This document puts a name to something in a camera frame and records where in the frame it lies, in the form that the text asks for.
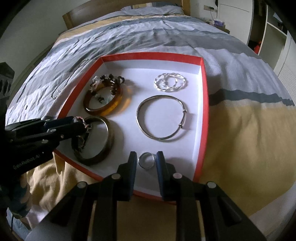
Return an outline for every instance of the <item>wall socket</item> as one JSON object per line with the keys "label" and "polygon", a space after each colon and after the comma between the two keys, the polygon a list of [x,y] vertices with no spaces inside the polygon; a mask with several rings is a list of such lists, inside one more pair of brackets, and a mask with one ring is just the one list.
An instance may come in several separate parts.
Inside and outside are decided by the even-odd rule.
{"label": "wall socket", "polygon": [[214,9],[213,7],[206,6],[206,5],[204,5],[204,10],[208,10],[208,11],[212,11],[212,12],[216,12],[216,11],[217,11],[217,10]]}

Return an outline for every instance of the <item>silver ring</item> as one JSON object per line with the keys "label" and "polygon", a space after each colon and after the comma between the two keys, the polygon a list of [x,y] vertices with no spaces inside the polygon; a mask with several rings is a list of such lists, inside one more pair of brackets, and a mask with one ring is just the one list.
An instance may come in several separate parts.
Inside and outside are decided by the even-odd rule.
{"label": "silver ring", "polygon": [[[148,101],[150,101],[150,100],[153,100],[153,99],[160,99],[160,98],[176,100],[176,101],[178,101],[178,102],[180,103],[180,105],[182,106],[182,109],[183,109],[183,117],[182,117],[182,119],[181,119],[181,122],[180,122],[179,125],[178,125],[177,130],[176,130],[174,133],[172,133],[171,135],[166,136],[166,137],[155,137],[155,136],[150,135],[149,133],[147,133],[147,132],[141,127],[141,125],[140,125],[140,123],[139,123],[139,113],[140,113],[140,109],[141,109],[141,107],[142,107],[146,102],[148,102]],[[149,138],[151,138],[151,139],[153,139],[153,140],[166,140],[166,139],[169,139],[169,138],[173,137],[174,135],[176,135],[176,134],[178,133],[178,131],[183,127],[184,122],[185,122],[186,112],[187,112],[187,111],[186,111],[186,109],[185,109],[185,106],[184,106],[184,104],[183,104],[183,102],[182,102],[181,100],[179,100],[179,99],[177,99],[177,98],[175,98],[175,97],[173,97],[173,96],[170,96],[170,95],[155,95],[155,96],[151,96],[151,97],[149,97],[149,98],[147,98],[147,99],[145,99],[145,100],[143,100],[143,101],[141,102],[141,104],[138,106],[138,109],[137,109],[136,120],[137,120],[138,126],[140,127],[141,131],[142,131],[147,137],[149,137]]]}
{"label": "silver ring", "polygon": [[[152,159],[153,159],[153,164],[149,167],[144,167],[142,165],[142,162],[144,161],[144,156],[152,156]],[[148,169],[151,169],[152,167],[154,167],[155,165],[155,155],[153,153],[150,153],[150,152],[144,152],[142,153],[139,158],[138,158],[138,163],[139,163],[139,166],[145,170],[148,170]]]}
{"label": "silver ring", "polygon": [[[168,77],[175,78],[175,84],[171,87],[166,84]],[[182,84],[180,86],[176,87],[179,80],[182,80]],[[160,81],[162,82],[162,86],[164,87],[164,89],[159,86]],[[186,84],[186,79],[182,75],[176,74],[176,73],[170,73],[170,74],[163,73],[163,74],[160,74],[159,76],[157,76],[154,80],[154,87],[157,90],[163,91],[163,92],[176,91],[178,89],[183,88],[185,86],[185,84]]]}

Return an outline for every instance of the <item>jewelry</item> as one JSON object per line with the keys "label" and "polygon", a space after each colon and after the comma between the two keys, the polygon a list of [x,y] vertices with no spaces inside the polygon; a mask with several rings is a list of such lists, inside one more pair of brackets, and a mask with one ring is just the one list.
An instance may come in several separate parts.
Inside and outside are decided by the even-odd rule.
{"label": "jewelry", "polygon": [[[115,78],[112,74],[109,77],[102,75],[100,79],[96,76],[93,78],[93,82],[90,84],[91,88],[87,91],[84,100],[83,106],[87,113],[91,115],[101,115],[105,116],[109,114],[115,107],[120,103],[122,99],[122,87],[121,84],[124,83],[124,78],[118,76]],[[114,96],[112,99],[107,98],[105,100],[97,92],[105,87],[111,87],[111,95]],[[98,109],[92,109],[89,107],[90,100],[94,96],[100,103],[106,103],[103,107]]]}
{"label": "jewelry", "polygon": [[[153,163],[152,163],[151,166],[144,167],[144,166],[142,165],[142,164],[143,164],[143,161],[145,161],[145,158],[144,158],[145,156],[152,156]],[[151,168],[154,167],[154,165],[155,165],[155,158],[156,158],[155,154],[152,154],[152,153],[150,153],[150,152],[144,152],[144,153],[142,153],[142,154],[139,156],[139,158],[138,158],[139,166],[140,166],[141,168],[145,169],[145,170],[151,169]]]}
{"label": "jewelry", "polygon": [[62,90],[63,90],[63,89],[66,87],[66,85],[68,84],[69,79],[72,77],[72,75],[74,74],[74,72],[75,72],[78,68],[80,68],[81,66],[86,65],[86,61],[88,61],[88,58],[84,59],[84,60],[81,62],[81,64],[80,64],[75,70],[73,70],[73,71],[70,73],[70,75],[69,75],[69,77],[66,79],[66,82],[64,83],[63,87],[62,87],[59,91],[57,91],[57,89],[60,87],[60,85],[61,85],[62,83],[60,83],[60,84],[59,84],[59,85],[53,90],[53,92],[52,92],[50,98],[52,98],[52,99],[55,100],[55,99],[59,96],[59,94],[62,92]]}
{"label": "jewelry", "polygon": [[[139,123],[139,113],[140,113],[140,109],[141,109],[141,107],[142,107],[146,102],[148,102],[148,101],[150,101],[150,100],[153,100],[153,99],[160,99],[160,98],[176,100],[176,101],[178,101],[178,102],[180,103],[180,105],[182,106],[182,109],[183,109],[183,117],[182,117],[182,119],[181,119],[181,122],[180,122],[179,125],[178,125],[177,130],[176,130],[174,133],[172,133],[171,135],[167,136],[167,137],[154,137],[154,136],[150,135],[149,133],[147,133],[147,132],[141,127],[141,125],[140,125],[140,123]],[[155,96],[151,96],[151,97],[149,97],[149,98],[147,98],[147,99],[145,99],[145,100],[143,100],[143,101],[141,102],[141,104],[138,106],[138,109],[137,109],[136,120],[137,120],[138,126],[140,127],[141,131],[142,131],[147,137],[149,137],[149,138],[151,138],[151,139],[153,139],[153,140],[166,140],[166,139],[169,139],[169,138],[173,137],[174,135],[176,135],[176,134],[178,133],[178,131],[183,127],[183,124],[184,124],[184,122],[185,122],[185,115],[186,115],[186,112],[187,112],[187,111],[185,110],[185,106],[184,106],[184,104],[183,104],[183,102],[182,102],[181,100],[179,100],[179,99],[177,99],[177,98],[175,98],[175,97],[173,97],[173,96],[170,96],[170,95],[155,95]]]}
{"label": "jewelry", "polygon": [[[169,77],[175,78],[175,84],[173,86],[171,86],[171,87],[169,87],[167,85],[167,81],[168,81],[168,78]],[[182,81],[182,84],[180,86],[176,86],[179,80]],[[176,91],[178,89],[183,88],[185,86],[185,84],[186,84],[186,79],[182,75],[176,74],[176,73],[170,73],[170,74],[164,73],[164,74],[160,74],[154,80],[154,87],[157,90],[163,91],[163,92]]]}
{"label": "jewelry", "polygon": [[[99,154],[91,158],[83,158],[81,156],[81,152],[85,147],[87,138],[90,133],[89,130],[91,129],[91,124],[93,122],[103,122],[105,124],[107,128],[108,138],[102,150],[99,152]],[[100,117],[89,116],[84,119],[84,123],[87,125],[86,127],[87,132],[82,136],[73,137],[71,140],[71,146],[74,151],[74,155],[78,159],[78,161],[84,165],[90,166],[103,161],[107,157],[107,155],[110,153],[111,148],[113,146],[113,142],[114,142],[114,131],[110,125],[110,122],[105,117],[102,117],[102,116]]]}

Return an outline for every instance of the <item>wooden headboard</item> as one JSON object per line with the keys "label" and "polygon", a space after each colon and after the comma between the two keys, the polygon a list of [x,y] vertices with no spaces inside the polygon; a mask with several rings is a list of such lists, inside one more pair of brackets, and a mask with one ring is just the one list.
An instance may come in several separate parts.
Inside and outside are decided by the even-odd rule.
{"label": "wooden headboard", "polygon": [[[190,16],[190,0],[165,0],[183,7],[186,15]],[[149,0],[90,0],[63,15],[68,29],[82,23],[94,20],[108,13],[120,11],[123,7],[153,2]]]}

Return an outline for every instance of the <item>amber bangle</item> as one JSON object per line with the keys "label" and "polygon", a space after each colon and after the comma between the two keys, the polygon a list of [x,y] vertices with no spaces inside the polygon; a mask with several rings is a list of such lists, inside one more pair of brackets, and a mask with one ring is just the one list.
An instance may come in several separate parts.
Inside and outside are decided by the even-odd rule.
{"label": "amber bangle", "polygon": [[[101,83],[96,88],[96,92],[98,92],[99,90],[101,90],[103,88],[109,87],[109,86],[111,86],[111,84]],[[91,91],[88,90],[85,97],[84,97],[84,100],[83,100],[83,107],[84,107],[85,111],[91,115],[105,116],[105,115],[109,114],[111,111],[113,111],[115,109],[115,107],[118,106],[118,104],[120,103],[120,101],[122,99],[122,87],[121,87],[121,85],[118,85],[117,91],[116,91],[113,99],[108,104],[104,105],[101,108],[92,109],[89,107],[89,102],[92,97],[93,97],[93,95],[91,94]]]}
{"label": "amber bangle", "polygon": [[75,157],[78,159],[78,161],[80,163],[90,166],[90,165],[94,165],[94,164],[97,164],[97,163],[103,161],[108,156],[108,154],[110,153],[111,148],[113,146],[113,143],[114,143],[114,131],[110,125],[110,122],[105,117],[89,116],[89,117],[85,118],[84,121],[87,125],[89,125],[93,122],[103,122],[105,124],[105,126],[107,128],[107,132],[108,132],[108,137],[107,137],[104,147],[99,152],[99,154],[97,154],[96,156],[91,157],[91,158],[83,158],[81,156],[81,152],[78,150],[79,137],[77,136],[77,137],[72,138],[71,145],[72,145],[72,149],[74,151]]}

